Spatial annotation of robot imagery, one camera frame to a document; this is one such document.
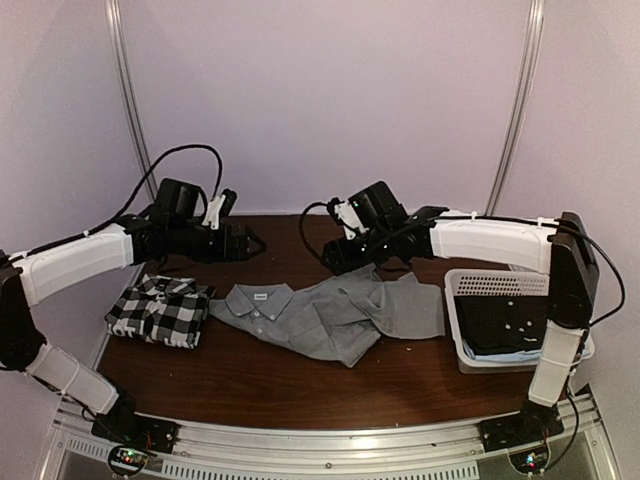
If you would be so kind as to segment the grey long sleeve shirt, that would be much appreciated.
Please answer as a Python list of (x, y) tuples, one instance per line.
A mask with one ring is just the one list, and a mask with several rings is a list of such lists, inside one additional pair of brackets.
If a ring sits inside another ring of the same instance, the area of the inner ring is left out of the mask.
[(236, 284), (209, 304), (213, 317), (311, 359), (352, 368), (381, 337), (445, 334), (441, 289), (408, 273), (383, 280), (373, 265), (294, 290)]

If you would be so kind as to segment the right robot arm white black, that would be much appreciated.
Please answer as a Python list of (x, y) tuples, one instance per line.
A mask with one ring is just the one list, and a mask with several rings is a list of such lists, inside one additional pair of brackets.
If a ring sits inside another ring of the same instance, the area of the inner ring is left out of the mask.
[(408, 213), (388, 185), (378, 181), (346, 200), (326, 206), (343, 228), (321, 261), (342, 274), (392, 258), (465, 258), (517, 265), (548, 278), (546, 331), (529, 386), (529, 405), (513, 419), (519, 440), (535, 440), (551, 424), (549, 408), (562, 395), (588, 335), (599, 281), (594, 246), (579, 215), (556, 219), (490, 217), (442, 206)]

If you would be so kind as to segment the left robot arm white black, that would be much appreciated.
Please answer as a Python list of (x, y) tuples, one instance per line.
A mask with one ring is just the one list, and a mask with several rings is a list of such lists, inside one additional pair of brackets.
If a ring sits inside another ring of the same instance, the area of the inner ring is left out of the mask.
[(124, 212), (70, 241), (1, 256), (1, 366), (27, 373), (105, 417), (106, 429), (123, 444), (144, 433), (125, 393), (70, 354), (51, 345), (36, 328), (32, 307), (105, 272), (185, 256), (199, 263), (246, 261), (265, 252), (250, 228), (224, 222), (237, 195), (226, 189), (196, 215), (203, 190), (165, 178), (155, 201), (139, 215)]

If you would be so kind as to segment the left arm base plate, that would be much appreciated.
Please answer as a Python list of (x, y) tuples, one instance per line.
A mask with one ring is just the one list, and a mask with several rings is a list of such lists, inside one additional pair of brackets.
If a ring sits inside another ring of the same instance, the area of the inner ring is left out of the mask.
[(175, 422), (139, 415), (134, 412), (97, 414), (91, 433), (138, 450), (171, 454), (177, 436)]

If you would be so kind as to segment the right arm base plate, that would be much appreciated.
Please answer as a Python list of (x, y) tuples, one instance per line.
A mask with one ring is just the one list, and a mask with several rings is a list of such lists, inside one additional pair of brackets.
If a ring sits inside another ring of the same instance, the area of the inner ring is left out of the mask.
[(529, 401), (516, 413), (482, 420), (478, 428), (485, 452), (540, 443), (564, 432), (557, 406), (545, 407)]

